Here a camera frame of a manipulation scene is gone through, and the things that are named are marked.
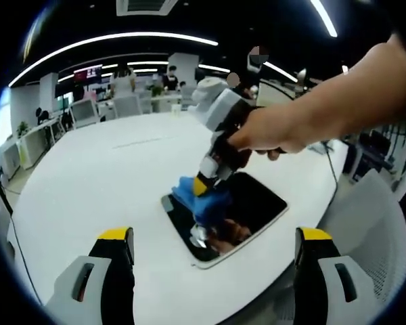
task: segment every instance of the black ceiling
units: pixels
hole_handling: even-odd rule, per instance
[[[168,16],[125,17],[116,16],[115,0],[60,1],[40,25],[24,63],[21,57],[7,77],[11,81],[47,54],[91,37],[158,31],[202,37],[219,42],[219,46],[159,37],[99,41],[52,57],[15,86],[39,80],[52,71],[62,71],[63,77],[72,70],[64,69],[71,66],[130,53],[195,53],[205,64],[236,71],[255,45],[268,48],[269,61],[289,73],[306,67],[311,77],[326,79],[340,73],[342,63],[352,66],[372,45],[385,41],[390,29],[382,17],[358,1],[321,2],[334,23],[337,38],[329,36],[310,0],[179,0]],[[167,57],[134,55],[126,60]],[[117,58],[99,63],[117,63]]]

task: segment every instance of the human hand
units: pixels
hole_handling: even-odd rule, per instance
[[[250,228],[241,226],[232,219],[226,219],[225,223],[231,228],[232,242],[243,242],[245,239],[251,236]]]
[[[278,159],[278,148],[287,153],[300,152],[305,145],[296,134],[297,111],[289,104],[257,108],[240,130],[229,138],[229,143],[239,151],[251,149],[267,154],[270,160]]]

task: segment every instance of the cable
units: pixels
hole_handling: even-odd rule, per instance
[[[32,277],[30,276],[30,272],[28,271],[26,258],[24,257],[24,254],[22,252],[21,245],[20,245],[20,239],[18,238],[18,235],[16,233],[16,227],[15,227],[15,223],[14,223],[14,218],[12,217],[13,210],[12,210],[10,204],[9,204],[9,201],[6,198],[6,194],[3,191],[4,189],[5,188],[3,187],[3,185],[0,182],[0,197],[1,197],[1,199],[2,199],[2,201],[4,203],[4,205],[5,205],[6,209],[9,211],[9,216],[10,216],[10,220],[11,220],[11,223],[12,223],[12,228],[14,229],[16,244],[18,245],[18,249],[20,250],[22,262],[24,264],[24,268],[26,269],[28,280],[30,281],[30,284],[32,285],[33,292],[35,293],[35,296],[36,296],[37,300],[39,301],[39,304],[43,305],[42,300],[41,300],[41,298],[39,298],[38,292],[36,291],[35,285],[33,284]]]
[[[21,193],[20,192],[15,192],[15,191],[13,191],[13,190],[10,190],[9,188],[5,188],[5,187],[3,187],[6,191],[8,191],[8,192],[11,192],[11,193],[14,193],[14,194],[17,194],[17,195],[21,195]]]
[[[328,161],[330,162],[330,167],[331,167],[331,172],[332,172],[332,177],[334,178],[334,181],[336,182],[336,189],[334,190],[334,195],[332,196],[331,200],[330,200],[330,204],[332,203],[332,201],[334,200],[336,193],[338,191],[338,180],[337,180],[337,176],[336,176],[336,172],[334,170],[334,166],[332,164],[332,159],[330,156],[330,151],[328,150],[328,142],[322,142],[323,147],[325,147],[325,151],[326,151],[326,156],[328,157]]]
[[[15,228],[14,218],[12,218],[12,216],[11,216],[10,219],[11,219],[11,223],[12,223],[12,228],[14,229],[16,244],[18,245],[18,249],[20,250],[22,262],[23,262],[23,264],[24,264],[24,268],[26,269],[26,273],[27,273],[27,276],[28,276],[28,280],[30,281],[30,284],[32,285],[33,292],[35,293],[35,296],[36,296],[36,298],[38,299],[39,304],[41,304],[41,306],[42,306],[42,305],[43,305],[43,304],[42,304],[42,300],[41,300],[41,298],[39,297],[38,292],[36,291],[35,285],[33,284],[32,277],[30,276],[30,272],[28,271],[28,268],[27,268],[26,258],[24,257],[24,254],[22,253],[22,249],[21,249],[21,245],[20,245],[20,240],[18,239],[18,235],[16,234],[16,228]]]

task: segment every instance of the curved ceiling light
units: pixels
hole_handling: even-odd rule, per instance
[[[286,71],[284,71],[281,68],[278,68],[277,66],[274,66],[272,63],[269,62],[265,62],[264,63],[265,66],[267,66],[268,68],[271,68],[272,70],[277,71],[278,73],[281,73],[282,75],[284,75],[285,77],[288,77],[291,81],[293,81],[294,83],[298,82],[298,79],[293,77],[291,74],[288,74]]]
[[[66,80],[66,79],[72,78],[73,76],[74,76],[73,74],[70,74],[70,75],[68,75],[66,77],[63,77],[63,78],[57,80],[57,83],[61,83],[62,81]]]
[[[101,67],[102,67],[102,64],[98,64],[96,66],[88,66],[86,68],[81,68],[81,69],[75,70],[74,73],[82,72],[82,71],[86,71],[86,70],[90,70],[90,69],[101,68]]]
[[[221,71],[221,72],[230,73],[229,69],[219,68],[217,66],[207,66],[205,64],[199,64],[198,67],[203,68],[203,69],[209,69],[209,70],[215,70],[215,71]]]
[[[168,61],[141,61],[141,62],[128,62],[129,66],[139,66],[141,64],[168,64]]]
[[[108,66],[102,66],[103,69],[110,69],[110,68],[117,68],[119,65],[118,64],[110,64]]]
[[[121,37],[169,37],[169,38],[174,38],[174,39],[185,39],[187,41],[199,42],[199,43],[208,44],[208,45],[212,45],[212,46],[218,46],[218,43],[215,41],[210,41],[208,39],[201,39],[200,37],[194,37],[194,36],[189,36],[189,35],[175,34],[172,32],[122,32],[120,34],[111,34],[111,35],[93,37],[92,39],[86,39],[84,41],[79,41],[77,43],[65,46],[65,47],[58,49],[57,51],[54,51],[54,52],[48,54],[47,56],[44,56],[43,58],[37,60],[34,64],[31,64],[30,66],[25,68],[18,76],[16,76],[15,79],[9,83],[9,87],[12,87],[25,74],[30,72],[33,68],[36,68],[39,64],[47,61],[48,59],[51,59],[52,57],[54,57],[58,54],[68,51],[69,49],[73,49],[73,48],[81,46],[81,45],[86,45],[86,44],[90,44],[90,43],[94,43],[94,42],[98,42],[98,41],[105,41],[106,39],[119,39]]]
[[[138,73],[138,72],[156,72],[156,71],[158,71],[158,69],[137,69],[137,70],[134,70],[135,73]]]
[[[320,2],[320,0],[310,0],[310,1],[311,1],[311,4],[314,6],[314,8],[319,13],[320,17],[322,18],[323,23],[325,24],[326,29],[328,30],[328,33],[332,37],[337,37],[336,29],[334,28],[331,18],[328,16],[328,13],[326,12],[324,6],[322,5],[322,2]]]

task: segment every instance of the window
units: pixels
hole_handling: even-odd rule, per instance
[[[68,108],[74,101],[74,96],[72,93],[65,93],[62,96],[57,97],[57,110],[64,110]]]
[[[10,88],[5,88],[0,97],[0,147],[12,134]]]

